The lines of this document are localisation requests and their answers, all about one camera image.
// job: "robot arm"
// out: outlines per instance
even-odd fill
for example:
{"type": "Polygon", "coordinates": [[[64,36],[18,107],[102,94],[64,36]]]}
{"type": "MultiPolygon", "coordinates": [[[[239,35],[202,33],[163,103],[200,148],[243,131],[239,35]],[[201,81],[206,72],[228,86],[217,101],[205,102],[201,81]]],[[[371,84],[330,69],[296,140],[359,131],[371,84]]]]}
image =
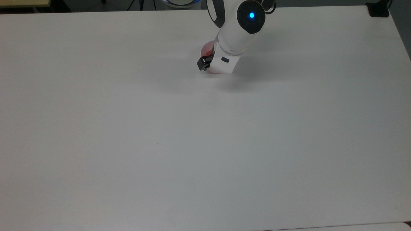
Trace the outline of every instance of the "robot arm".
{"type": "Polygon", "coordinates": [[[209,67],[231,74],[242,53],[262,29],[266,10],[275,0],[207,0],[208,13],[220,28],[215,38],[212,54],[197,62],[200,70],[209,67]]]}

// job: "black cable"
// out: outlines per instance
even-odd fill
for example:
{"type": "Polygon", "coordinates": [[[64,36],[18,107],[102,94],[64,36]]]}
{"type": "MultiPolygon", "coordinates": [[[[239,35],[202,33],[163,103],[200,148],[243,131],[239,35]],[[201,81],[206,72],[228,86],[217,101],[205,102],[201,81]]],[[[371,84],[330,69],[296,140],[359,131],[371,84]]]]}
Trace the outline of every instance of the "black cable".
{"type": "Polygon", "coordinates": [[[131,8],[131,6],[133,5],[134,1],[135,1],[135,0],[132,0],[132,1],[131,1],[131,4],[129,5],[129,8],[127,8],[127,11],[130,10],[130,8],[131,8]]]}
{"type": "Polygon", "coordinates": [[[266,14],[272,14],[275,11],[276,8],[277,8],[277,3],[275,2],[274,3],[274,8],[270,12],[266,12],[266,14]]]}
{"type": "MultiPolygon", "coordinates": [[[[132,0],[132,1],[131,1],[130,5],[129,5],[129,8],[127,8],[127,11],[130,10],[130,8],[131,8],[131,6],[133,5],[134,1],[135,1],[135,0],[132,0]]],[[[143,11],[143,5],[144,5],[144,0],[141,0],[140,11],[143,11]]]]}

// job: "wooden surface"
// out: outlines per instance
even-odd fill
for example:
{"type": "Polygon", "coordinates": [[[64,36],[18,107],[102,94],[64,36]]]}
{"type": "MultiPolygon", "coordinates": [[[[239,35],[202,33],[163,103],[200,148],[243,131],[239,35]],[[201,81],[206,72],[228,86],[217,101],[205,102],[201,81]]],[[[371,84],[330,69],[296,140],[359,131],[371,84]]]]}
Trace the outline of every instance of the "wooden surface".
{"type": "Polygon", "coordinates": [[[51,0],[0,0],[0,8],[48,7],[51,0]]]}
{"type": "Polygon", "coordinates": [[[278,8],[234,73],[207,11],[0,15],[1,231],[411,220],[411,62],[365,6],[278,8]]]}

